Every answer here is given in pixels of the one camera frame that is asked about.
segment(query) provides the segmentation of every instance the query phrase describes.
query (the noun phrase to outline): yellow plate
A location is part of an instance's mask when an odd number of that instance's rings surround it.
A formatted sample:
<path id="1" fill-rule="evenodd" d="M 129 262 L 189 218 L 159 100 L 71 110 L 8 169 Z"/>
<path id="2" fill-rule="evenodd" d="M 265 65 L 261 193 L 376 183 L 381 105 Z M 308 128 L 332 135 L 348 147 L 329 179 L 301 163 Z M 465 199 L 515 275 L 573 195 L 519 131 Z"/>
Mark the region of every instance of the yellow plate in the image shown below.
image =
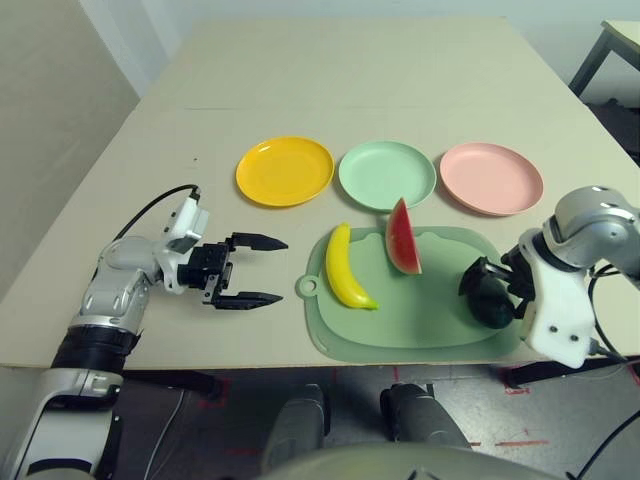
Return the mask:
<path id="1" fill-rule="evenodd" d="M 333 177 L 333 158 L 319 143 L 278 137 L 259 143 L 240 160 L 236 182 L 254 202 L 288 207 L 312 199 Z"/>

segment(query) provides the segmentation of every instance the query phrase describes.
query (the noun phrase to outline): pink plate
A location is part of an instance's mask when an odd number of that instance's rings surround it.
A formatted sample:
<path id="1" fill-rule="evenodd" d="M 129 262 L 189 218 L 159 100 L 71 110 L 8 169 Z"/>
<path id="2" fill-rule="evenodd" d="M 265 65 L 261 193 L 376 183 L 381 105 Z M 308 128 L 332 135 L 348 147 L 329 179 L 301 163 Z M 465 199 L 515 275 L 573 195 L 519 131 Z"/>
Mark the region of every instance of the pink plate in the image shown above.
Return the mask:
<path id="1" fill-rule="evenodd" d="M 542 177 L 519 153 L 491 143 L 465 143 L 444 154 L 440 176 L 460 203 L 489 215 L 513 215 L 542 197 Z"/>

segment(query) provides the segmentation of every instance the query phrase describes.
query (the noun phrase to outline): cutting board handle hole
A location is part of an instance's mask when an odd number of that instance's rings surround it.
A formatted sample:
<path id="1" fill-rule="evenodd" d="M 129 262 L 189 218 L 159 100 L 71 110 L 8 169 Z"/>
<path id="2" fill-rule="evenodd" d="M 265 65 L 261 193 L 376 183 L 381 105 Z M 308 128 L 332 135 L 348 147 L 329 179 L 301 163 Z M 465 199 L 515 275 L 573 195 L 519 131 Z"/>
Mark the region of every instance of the cutting board handle hole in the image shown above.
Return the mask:
<path id="1" fill-rule="evenodd" d="M 298 280 L 297 291 L 302 297 L 315 297 L 318 294 L 320 279 L 315 275 L 305 275 Z"/>

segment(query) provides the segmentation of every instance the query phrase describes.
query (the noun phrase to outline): banana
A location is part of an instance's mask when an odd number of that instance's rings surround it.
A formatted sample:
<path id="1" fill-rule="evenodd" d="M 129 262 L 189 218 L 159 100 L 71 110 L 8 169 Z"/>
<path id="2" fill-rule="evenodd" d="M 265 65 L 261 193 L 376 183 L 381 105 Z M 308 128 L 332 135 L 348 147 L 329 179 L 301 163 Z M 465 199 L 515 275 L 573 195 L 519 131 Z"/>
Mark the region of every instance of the banana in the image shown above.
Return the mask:
<path id="1" fill-rule="evenodd" d="M 325 266 L 329 285 L 338 300 L 351 308 L 378 309 L 373 300 L 351 273 L 349 265 L 349 238 L 351 228 L 348 223 L 338 225 L 331 233 Z"/>

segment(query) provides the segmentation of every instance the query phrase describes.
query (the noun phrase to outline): gray floor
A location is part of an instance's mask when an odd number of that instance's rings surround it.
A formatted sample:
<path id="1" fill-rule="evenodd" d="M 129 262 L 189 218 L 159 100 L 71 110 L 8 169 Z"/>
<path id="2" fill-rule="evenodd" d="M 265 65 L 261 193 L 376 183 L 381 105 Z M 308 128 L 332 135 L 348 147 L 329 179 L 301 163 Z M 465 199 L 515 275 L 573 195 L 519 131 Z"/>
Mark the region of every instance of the gray floor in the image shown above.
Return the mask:
<path id="1" fill-rule="evenodd" d="M 223 398 L 185 402 L 151 472 L 158 480 L 244 480 L 258 462 L 279 408 L 296 385 L 318 383 L 332 402 L 326 446 L 384 442 L 378 395 L 396 382 L 433 383 L 436 398 L 474 449 L 564 477 L 577 474 L 599 443 L 640 406 L 640 380 L 608 367 L 510 391 L 487 366 L 348 367 L 215 372 Z M 116 480 L 141 479 L 179 391 L 127 382 L 117 411 L 125 419 Z M 605 451 L 586 479 L 640 478 L 640 422 Z"/>

